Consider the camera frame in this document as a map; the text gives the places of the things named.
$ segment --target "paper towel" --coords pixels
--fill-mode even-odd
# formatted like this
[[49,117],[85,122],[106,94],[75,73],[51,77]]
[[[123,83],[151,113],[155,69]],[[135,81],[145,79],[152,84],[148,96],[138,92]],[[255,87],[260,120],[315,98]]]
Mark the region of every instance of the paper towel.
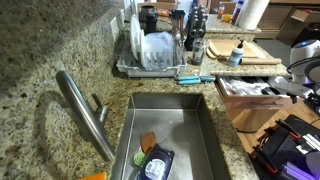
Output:
[[270,0],[246,0],[239,14],[239,27],[255,30],[269,1]]

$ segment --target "plate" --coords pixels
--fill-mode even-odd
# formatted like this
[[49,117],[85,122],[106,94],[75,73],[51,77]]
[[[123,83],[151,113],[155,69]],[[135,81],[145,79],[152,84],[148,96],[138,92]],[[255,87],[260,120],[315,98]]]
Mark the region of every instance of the plate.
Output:
[[130,44],[131,51],[136,60],[138,60],[138,51],[140,47],[140,23],[135,14],[130,19]]
[[146,60],[146,54],[145,54],[145,50],[146,50],[146,40],[145,40],[145,36],[144,36],[144,31],[143,29],[140,30],[140,59],[141,59],[141,64],[143,67],[147,67],[147,60]]

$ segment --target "sink basin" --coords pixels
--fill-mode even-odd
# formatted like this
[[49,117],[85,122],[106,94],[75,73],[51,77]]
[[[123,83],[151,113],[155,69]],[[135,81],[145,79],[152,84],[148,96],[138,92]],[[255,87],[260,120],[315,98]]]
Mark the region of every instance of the sink basin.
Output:
[[175,152],[169,180],[230,179],[201,94],[132,94],[111,179],[136,179],[133,156],[146,132]]

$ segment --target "tray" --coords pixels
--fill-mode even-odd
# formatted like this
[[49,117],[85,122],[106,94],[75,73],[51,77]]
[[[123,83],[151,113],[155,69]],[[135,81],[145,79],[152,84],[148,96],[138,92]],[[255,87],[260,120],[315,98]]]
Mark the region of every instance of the tray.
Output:
[[175,77],[179,72],[185,71],[187,68],[187,54],[184,52],[184,56],[181,59],[181,64],[173,67],[167,67],[163,70],[146,70],[139,61],[136,61],[133,57],[130,48],[130,43],[123,43],[116,51],[117,68],[120,72],[125,72],[128,77]]

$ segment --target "backsplash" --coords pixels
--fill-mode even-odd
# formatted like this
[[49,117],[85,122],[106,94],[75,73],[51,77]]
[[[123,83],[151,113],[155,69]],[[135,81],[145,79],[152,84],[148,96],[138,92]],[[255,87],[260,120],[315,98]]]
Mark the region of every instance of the backsplash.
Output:
[[115,61],[109,22],[117,17],[123,28],[120,7],[116,0],[0,3],[0,177],[76,179],[111,167],[79,135],[55,74],[69,72],[94,109],[93,93],[107,103]]

